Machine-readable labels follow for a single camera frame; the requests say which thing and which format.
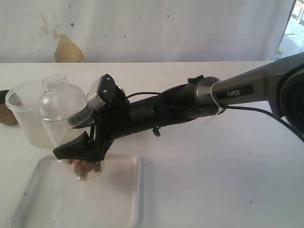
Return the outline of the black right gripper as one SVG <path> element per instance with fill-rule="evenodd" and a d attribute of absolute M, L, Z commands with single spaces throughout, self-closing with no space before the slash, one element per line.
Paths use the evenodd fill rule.
<path fill-rule="evenodd" d="M 91 140 L 87 132 L 82 133 L 74 140 L 56 147 L 54 155 L 60 160 L 82 160 L 100 162 L 114 142 L 116 134 L 123 130 L 130 119 L 130 101 L 105 104 L 98 110 L 84 108 L 81 112 L 67 119 L 73 129 L 91 126 L 94 120 L 95 138 Z"/>

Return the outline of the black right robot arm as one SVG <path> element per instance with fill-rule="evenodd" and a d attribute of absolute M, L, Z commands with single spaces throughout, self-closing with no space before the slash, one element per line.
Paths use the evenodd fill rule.
<path fill-rule="evenodd" d="M 90 132 L 56 147 L 61 160 L 102 161 L 113 141 L 133 133 L 216 116 L 227 109 L 247 110 L 251 102 L 268 101 L 268 115 L 304 137 L 304 55 L 295 54 L 227 80 L 198 76 L 186 84 L 130 102 L 114 79 L 106 74 L 91 87 L 88 99 L 93 113 L 75 128 Z"/>

